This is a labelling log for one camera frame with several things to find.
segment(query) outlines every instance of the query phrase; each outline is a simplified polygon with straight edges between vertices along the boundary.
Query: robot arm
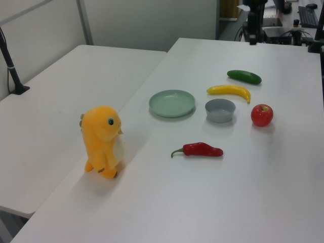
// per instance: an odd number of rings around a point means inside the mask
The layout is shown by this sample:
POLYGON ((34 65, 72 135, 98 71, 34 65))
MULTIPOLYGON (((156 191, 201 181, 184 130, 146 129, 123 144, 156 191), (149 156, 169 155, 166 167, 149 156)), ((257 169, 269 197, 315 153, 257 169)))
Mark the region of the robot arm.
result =
POLYGON ((250 45, 262 42, 262 20, 266 2, 268 0, 243 0, 243 4, 250 7, 248 21, 243 24, 243 32, 248 36, 250 45))

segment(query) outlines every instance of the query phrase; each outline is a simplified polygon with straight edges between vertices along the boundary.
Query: floor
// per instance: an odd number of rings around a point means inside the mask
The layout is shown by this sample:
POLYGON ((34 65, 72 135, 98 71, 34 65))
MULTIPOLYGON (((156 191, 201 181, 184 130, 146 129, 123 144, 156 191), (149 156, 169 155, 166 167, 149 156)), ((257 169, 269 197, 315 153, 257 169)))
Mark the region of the floor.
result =
MULTIPOLYGON (((247 12, 241 12, 236 21, 220 21, 219 40, 234 41, 235 35, 246 20, 247 12)), ((23 227, 25 219, 0 211, 0 243, 9 243, 23 227)))

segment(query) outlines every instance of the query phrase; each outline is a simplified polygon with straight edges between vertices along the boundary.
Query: pepper stem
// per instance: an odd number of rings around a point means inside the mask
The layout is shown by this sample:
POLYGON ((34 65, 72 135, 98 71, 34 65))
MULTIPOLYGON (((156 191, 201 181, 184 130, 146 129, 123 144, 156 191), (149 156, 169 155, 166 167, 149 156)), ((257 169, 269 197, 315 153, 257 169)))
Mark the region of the pepper stem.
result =
POLYGON ((173 151, 172 154, 171 154, 171 158, 173 158, 173 154, 176 153, 176 152, 183 152, 183 148, 180 148, 176 151, 173 151))

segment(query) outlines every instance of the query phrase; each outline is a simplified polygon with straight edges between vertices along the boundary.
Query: gray bowl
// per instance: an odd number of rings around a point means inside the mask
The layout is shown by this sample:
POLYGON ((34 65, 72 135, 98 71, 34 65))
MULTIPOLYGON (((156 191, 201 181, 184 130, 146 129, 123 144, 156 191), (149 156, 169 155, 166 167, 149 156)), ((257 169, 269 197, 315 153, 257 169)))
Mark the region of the gray bowl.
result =
POLYGON ((207 118, 216 123, 226 123, 232 120, 235 104, 225 99, 210 100, 205 105, 207 118))

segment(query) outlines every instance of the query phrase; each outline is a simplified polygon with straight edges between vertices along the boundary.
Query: plush toy eye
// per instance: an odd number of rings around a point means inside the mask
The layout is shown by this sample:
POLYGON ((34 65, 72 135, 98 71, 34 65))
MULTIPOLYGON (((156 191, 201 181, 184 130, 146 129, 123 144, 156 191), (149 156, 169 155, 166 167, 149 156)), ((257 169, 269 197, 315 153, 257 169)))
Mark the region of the plush toy eye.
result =
POLYGON ((112 118, 109 118, 109 119, 108 119, 108 124, 109 124, 109 125, 113 125, 113 119, 112 119, 112 118))

